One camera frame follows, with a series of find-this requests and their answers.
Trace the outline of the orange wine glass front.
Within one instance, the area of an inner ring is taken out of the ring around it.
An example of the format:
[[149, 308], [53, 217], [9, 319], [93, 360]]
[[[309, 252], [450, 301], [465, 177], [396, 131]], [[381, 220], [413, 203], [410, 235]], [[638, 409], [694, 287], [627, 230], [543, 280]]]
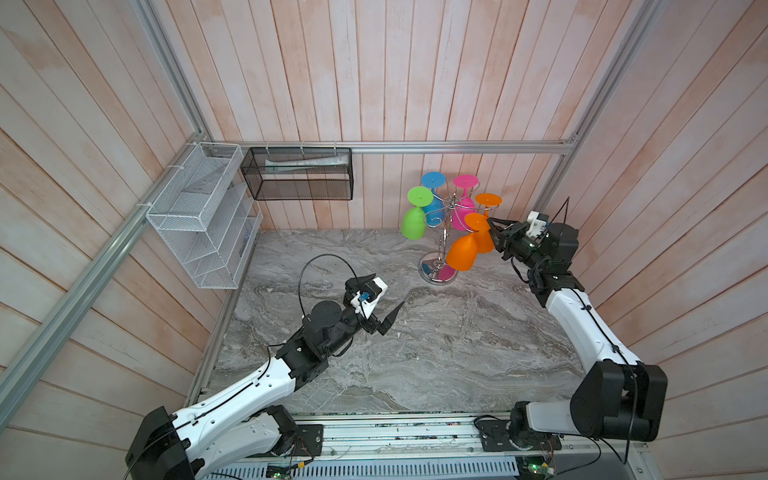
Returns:
[[456, 240], [447, 254], [446, 262], [454, 270], [469, 271], [477, 256], [483, 254], [478, 252], [474, 231], [471, 228], [473, 217], [476, 214], [477, 213], [470, 213], [465, 217], [466, 224], [470, 228], [470, 231]]

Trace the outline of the green plastic wine glass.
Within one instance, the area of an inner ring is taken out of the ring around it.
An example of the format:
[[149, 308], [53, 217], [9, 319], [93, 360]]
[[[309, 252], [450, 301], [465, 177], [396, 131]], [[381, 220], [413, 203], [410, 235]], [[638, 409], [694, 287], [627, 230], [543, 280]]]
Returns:
[[423, 186], [415, 186], [407, 193], [407, 200], [412, 207], [404, 215], [401, 233], [410, 240], [421, 239], [426, 232], [427, 222], [424, 208], [433, 201], [430, 189]]

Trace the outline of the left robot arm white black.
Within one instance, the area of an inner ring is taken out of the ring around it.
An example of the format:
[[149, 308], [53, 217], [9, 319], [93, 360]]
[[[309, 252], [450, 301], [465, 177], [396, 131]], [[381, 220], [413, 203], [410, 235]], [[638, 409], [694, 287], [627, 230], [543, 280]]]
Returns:
[[348, 279], [342, 303], [316, 304], [251, 374], [174, 413], [159, 407], [147, 414], [125, 457], [127, 477], [202, 479], [250, 455], [288, 454], [298, 427], [281, 399], [323, 373], [359, 331], [389, 331], [399, 311], [384, 318], [374, 312], [387, 290], [375, 274]]

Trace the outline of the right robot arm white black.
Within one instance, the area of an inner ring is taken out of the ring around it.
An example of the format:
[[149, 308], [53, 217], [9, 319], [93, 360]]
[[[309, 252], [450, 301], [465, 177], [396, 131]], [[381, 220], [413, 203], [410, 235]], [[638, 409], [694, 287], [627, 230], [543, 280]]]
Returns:
[[528, 450], [555, 434], [655, 440], [668, 378], [621, 342], [571, 272], [577, 229], [538, 212], [525, 221], [490, 218], [487, 224], [502, 258], [526, 266], [529, 289], [563, 328], [586, 372], [567, 400], [516, 403], [508, 423], [511, 443]]

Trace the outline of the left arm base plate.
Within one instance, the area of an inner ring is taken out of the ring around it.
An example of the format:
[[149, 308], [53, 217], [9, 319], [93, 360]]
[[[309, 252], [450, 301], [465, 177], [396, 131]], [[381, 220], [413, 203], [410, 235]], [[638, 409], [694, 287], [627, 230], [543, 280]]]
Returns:
[[278, 440], [266, 455], [318, 457], [322, 452], [323, 436], [324, 427], [319, 424], [298, 424], [287, 429], [280, 427]]

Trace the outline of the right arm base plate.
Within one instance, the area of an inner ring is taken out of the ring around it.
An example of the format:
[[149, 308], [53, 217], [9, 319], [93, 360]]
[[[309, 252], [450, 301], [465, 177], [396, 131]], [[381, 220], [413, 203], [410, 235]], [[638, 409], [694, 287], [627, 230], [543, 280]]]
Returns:
[[524, 429], [513, 420], [502, 420], [492, 415], [482, 415], [473, 420], [485, 452], [561, 450], [559, 436], [551, 433]]

